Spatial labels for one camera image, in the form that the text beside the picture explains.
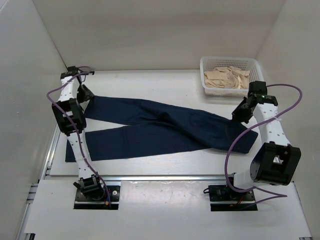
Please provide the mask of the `dark blue denim trousers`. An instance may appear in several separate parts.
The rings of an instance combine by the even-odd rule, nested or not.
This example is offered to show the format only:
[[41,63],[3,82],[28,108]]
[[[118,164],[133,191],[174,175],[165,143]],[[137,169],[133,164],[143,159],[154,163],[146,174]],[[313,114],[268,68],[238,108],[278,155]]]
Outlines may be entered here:
[[240,122],[199,109],[145,99],[94,97],[87,119],[118,128],[85,134],[93,161],[131,159],[204,149],[247,154],[258,134]]

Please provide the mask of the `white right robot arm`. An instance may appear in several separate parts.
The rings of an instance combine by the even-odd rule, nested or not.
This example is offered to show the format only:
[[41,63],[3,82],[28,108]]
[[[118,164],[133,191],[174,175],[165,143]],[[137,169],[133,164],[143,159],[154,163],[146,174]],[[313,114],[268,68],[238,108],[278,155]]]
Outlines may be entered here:
[[224,193],[230,200],[238,199],[243,190],[260,186],[287,186],[301,158],[301,150],[291,145],[278,117],[278,102],[274,96],[244,97],[232,112],[232,119],[248,123],[254,117],[259,124],[261,147],[249,168],[233,175]]

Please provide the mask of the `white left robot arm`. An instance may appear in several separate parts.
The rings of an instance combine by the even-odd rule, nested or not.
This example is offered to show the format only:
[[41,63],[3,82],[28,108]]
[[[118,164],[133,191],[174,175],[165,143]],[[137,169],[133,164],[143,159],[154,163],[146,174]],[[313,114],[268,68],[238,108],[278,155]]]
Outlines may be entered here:
[[87,122],[82,103],[88,103],[95,95],[84,85],[87,75],[93,75],[92,70],[85,71],[82,67],[71,66],[60,75],[61,87],[59,99],[55,102],[50,97],[53,91],[47,93],[51,101],[52,111],[60,131],[67,136],[77,167],[79,180],[73,185],[84,197],[98,201],[105,196],[97,171],[92,166],[92,160],[86,143]]

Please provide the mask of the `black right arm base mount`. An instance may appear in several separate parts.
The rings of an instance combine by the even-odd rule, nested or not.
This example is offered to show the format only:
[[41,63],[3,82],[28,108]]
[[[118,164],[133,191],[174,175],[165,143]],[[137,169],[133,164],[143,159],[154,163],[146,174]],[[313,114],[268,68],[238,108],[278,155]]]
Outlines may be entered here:
[[203,194],[209,198],[211,212],[255,212],[258,207],[253,190],[237,192],[227,184],[224,175],[206,178],[207,187]]

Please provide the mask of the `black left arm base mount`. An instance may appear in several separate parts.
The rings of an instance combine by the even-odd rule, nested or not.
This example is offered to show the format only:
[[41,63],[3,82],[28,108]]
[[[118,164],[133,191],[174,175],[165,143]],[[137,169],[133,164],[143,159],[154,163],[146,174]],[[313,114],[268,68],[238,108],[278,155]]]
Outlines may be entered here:
[[98,176],[80,178],[76,188],[73,208],[75,210],[118,210],[121,195],[120,185],[108,185],[107,189]]

